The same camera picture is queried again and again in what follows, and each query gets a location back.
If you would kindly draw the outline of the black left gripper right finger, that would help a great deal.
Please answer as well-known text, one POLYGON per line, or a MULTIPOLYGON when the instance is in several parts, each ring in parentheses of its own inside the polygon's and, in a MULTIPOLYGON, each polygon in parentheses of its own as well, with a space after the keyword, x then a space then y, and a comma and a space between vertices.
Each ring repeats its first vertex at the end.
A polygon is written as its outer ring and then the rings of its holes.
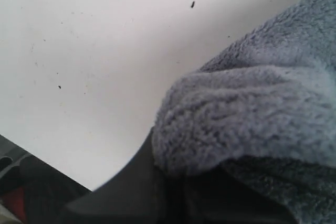
POLYGON ((187 223, 297 223, 283 205, 216 168, 184 179, 187 223))

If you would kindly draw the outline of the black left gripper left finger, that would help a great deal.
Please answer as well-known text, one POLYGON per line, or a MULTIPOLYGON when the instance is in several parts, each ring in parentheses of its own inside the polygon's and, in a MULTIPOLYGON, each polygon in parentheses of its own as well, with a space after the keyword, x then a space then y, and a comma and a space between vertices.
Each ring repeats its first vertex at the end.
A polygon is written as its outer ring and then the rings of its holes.
POLYGON ((152 134, 135 156, 98 189, 64 209, 65 223, 181 223, 179 183, 154 165, 152 134))

